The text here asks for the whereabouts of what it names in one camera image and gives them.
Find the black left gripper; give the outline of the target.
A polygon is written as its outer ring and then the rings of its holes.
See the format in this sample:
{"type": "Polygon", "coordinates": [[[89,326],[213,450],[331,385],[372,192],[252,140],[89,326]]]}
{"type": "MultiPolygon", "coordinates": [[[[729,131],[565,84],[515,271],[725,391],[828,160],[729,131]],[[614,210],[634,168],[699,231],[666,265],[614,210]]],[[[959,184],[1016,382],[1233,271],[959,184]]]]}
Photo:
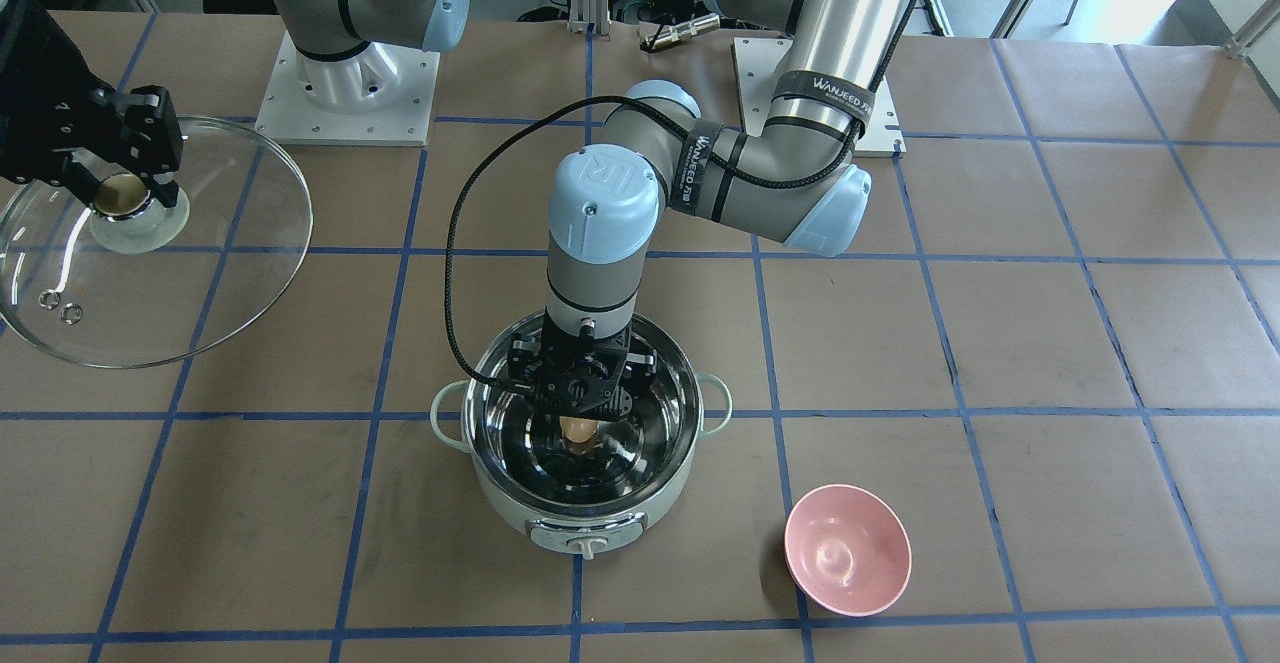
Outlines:
{"type": "Polygon", "coordinates": [[[627,324],[608,338],[594,324],[576,334],[540,317],[532,332],[508,344],[508,381],[538,413],[585,420],[623,420],[657,376],[655,349],[627,324]]]}

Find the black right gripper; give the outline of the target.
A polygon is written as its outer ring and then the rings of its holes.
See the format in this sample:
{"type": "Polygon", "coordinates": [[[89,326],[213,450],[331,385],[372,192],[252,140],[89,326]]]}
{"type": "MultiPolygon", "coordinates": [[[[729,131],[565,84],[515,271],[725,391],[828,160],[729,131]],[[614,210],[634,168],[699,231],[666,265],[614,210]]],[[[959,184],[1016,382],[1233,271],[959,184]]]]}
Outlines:
{"type": "Polygon", "coordinates": [[[183,142],[169,90],[119,92],[100,79],[37,0],[3,0],[1,58],[5,179],[64,186],[102,215],[100,180],[74,157],[87,151],[138,177],[161,206],[177,206],[183,142]]]}

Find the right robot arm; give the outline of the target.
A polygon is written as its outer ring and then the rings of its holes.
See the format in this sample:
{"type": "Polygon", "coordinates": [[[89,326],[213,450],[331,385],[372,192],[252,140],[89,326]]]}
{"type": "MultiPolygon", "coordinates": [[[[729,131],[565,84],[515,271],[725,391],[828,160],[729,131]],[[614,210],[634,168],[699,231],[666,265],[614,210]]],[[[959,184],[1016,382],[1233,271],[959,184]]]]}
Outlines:
{"type": "MultiPolygon", "coordinates": [[[[285,26],[259,122],[279,142],[421,145],[435,58],[454,49],[470,0],[273,0],[285,26]]],[[[177,209],[179,116],[164,86],[118,90],[90,69],[37,0],[3,0],[3,177],[67,189],[102,218],[97,163],[137,177],[141,206],[177,209]]]]}

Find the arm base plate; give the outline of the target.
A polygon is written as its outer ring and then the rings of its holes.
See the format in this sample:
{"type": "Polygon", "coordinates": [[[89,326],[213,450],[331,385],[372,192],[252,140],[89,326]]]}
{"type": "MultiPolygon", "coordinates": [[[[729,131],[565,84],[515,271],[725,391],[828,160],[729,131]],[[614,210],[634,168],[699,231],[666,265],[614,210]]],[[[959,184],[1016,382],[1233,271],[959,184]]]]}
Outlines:
{"type": "Polygon", "coordinates": [[[279,145],[428,143],[439,52],[370,44],[343,61],[303,56],[283,37],[256,129],[279,145]]]}
{"type": "Polygon", "coordinates": [[[891,157],[906,151],[896,108],[881,83],[867,92],[836,76],[788,70],[791,40],[736,37],[732,58],[739,108],[746,134],[759,136],[773,119],[806,120],[840,134],[849,122],[860,122],[852,145],[856,157],[891,157]]]}

